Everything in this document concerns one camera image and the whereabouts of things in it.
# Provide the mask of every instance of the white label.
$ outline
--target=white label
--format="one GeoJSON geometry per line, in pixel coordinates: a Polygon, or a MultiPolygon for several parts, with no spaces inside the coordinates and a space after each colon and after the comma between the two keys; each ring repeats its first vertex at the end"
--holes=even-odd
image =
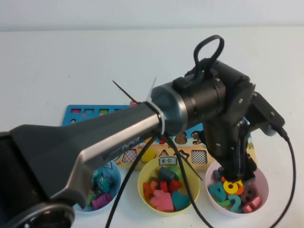
{"type": "Polygon", "coordinates": [[[131,147],[131,145],[137,144],[137,142],[139,142],[139,140],[140,140],[140,137],[138,136],[136,139],[129,141],[127,144],[123,145],[122,151],[125,149],[129,149],[131,147]]]}
{"type": "Polygon", "coordinates": [[[104,165],[104,167],[106,167],[108,169],[113,169],[112,163],[110,161],[106,165],[104,165]]]}
{"type": "Polygon", "coordinates": [[[158,161],[160,165],[177,165],[176,157],[162,157],[158,161]]]}

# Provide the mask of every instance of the pink bowl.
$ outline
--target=pink bowl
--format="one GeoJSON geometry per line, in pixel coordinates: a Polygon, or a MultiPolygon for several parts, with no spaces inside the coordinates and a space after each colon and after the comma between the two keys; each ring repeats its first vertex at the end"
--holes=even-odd
{"type": "MultiPolygon", "coordinates": [[[[234,213],[234,212],[227,210],[226,208],[221,207],[219,204],[216,203],[216,201],[210,195],[210,193],[208,191],[208,186],[215,183],[215,181],[212,178],[212,174],[213,174],[213,171],[217,170],[219,167],[220,167],[220,164],[217,161],[213,162],[207,169],[206,176],[205,176],[205,187],[207,189],[208,197],[209,197],[211,204],[219,212],[221,212],[224,215],[230,216],[230,217],[241,217],[241,216],[248,215],[248,214],[234,213]]],[[[262,171],[259,168],[256,169],[254,174],[256,176],[256,179],[252,183],[252,185],[256,188],[256,190],[258,192],[258,196],[262,199],[262,205],[257,209],[257,210],[259,210],[265,204],[265,202],[268,198],[269,187],[268,187],[268,182],[267,182],[265,175],[262,173],[262,171]]]]}

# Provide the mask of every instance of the yellow bowl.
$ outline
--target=yellow bowl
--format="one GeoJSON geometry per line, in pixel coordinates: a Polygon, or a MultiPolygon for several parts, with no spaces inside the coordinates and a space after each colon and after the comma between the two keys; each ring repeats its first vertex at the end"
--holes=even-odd
{"type": "MultiPolygon", "coordinates": [[[[193,196],[194,201],[196,201],[196,199],[199,196],[200,193],[200,180],[199,178],[196,176],[196,174],[192,171],[192,169],[188,166],[188,164],[182,160],[184,168],[185,168],[185,172],[187,175],[187,180],[189,182],[189,186],[190,186],[190,190],[193,196]]],[[[148,182],[150,177],[158,177],[158,171],[161,168],[161,166],[164,166],[165,168],[167,168],[168,166],[171,165],[176,165],[178,167],[178,161],[176,157],[172,157],[172,156],[163,156],[163,157],[158,157],[155,158],[151,161],[149,161],[141,170],[139,177],[138,177],[138,191],[139,194],[142,198],[142,200],[145,202],[145,204],[148,205],[149,208],[151,208],[151,210],[153,210],[154,212],[156,212],[157,214],[160,215],[164,215],[164,216],[172,216],[172,215],[176,215],[178,213],[181,213],[185,210],[187,210],[192,204],[190,204],[188,207],[186,207],[183,210],[179,210],[179,211],[175,211],[175,212],[163,212],[163,211],[159,211],[157,209],[155,209],[154,207],[151,206],[150,202],[147,202],[144,195],[143,195],[143,183],[148,182]]],[[[182,187],[179,189],[179,192],[182,194],[187,194],[187,190],[185,187],[185,182],[184,180],[180,180],[182,187]]]]}

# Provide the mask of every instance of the pink foam block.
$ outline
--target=pink foam block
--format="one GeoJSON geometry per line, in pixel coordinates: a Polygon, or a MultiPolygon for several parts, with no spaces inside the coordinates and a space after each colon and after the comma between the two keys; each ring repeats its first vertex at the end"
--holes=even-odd
{"type": "Polygon", "coordinates": [[[161,198],[159,203],[156,205],[156,209],[163,212],[173,212],[174,206],[171,199],[171,194],[166,192],[161,198]]]}
{"type": "Polygon", "coordinates": [[[155,208],[156,205],[160,202],[161,198],[158,198],[156,196],[154,196],[151,200],[150,200],[150,203],[151,205],[155,208]]]}
{"type": "Polygon", "coordinates": [[[244,211],[244,213],[251,213],[251,212],[257,210],[259,208],[259,206],[262,205],[262,203],[263,202],[262,202],[261,198],[259,196],[257,196],[243,207],[243,211],[244,211]]]}
{"type": "Polygon", "coordinates": [[[155,190],[154,191],[154,196],[160,198],[163,196],[163,194],[165,194],[165,192],[163,190],[155,190]]]}
{"type": "Polygon", "coordinates": [[[252,210],[252,208],[249,206],[249,205],[245,205],[245,206],[243,206],[243,212],[244,213],[251,213],[251,212],[253,212],[253,210],[252,210]]]}

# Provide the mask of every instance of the checkered square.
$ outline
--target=checkered square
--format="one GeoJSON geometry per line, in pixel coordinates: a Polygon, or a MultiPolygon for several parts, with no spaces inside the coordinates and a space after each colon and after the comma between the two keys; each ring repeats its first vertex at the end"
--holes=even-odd
{"type": "Polygon", "coordinates": [[[196,164],[207,164],[206,151],[191,151],[191,161],[196,164]]]}
{"type": "Polygon", "coordinates": [[[130,149],[124,153],[123,162],[133,162],[137,157],[137,152],[135,149],[130,149]]]}

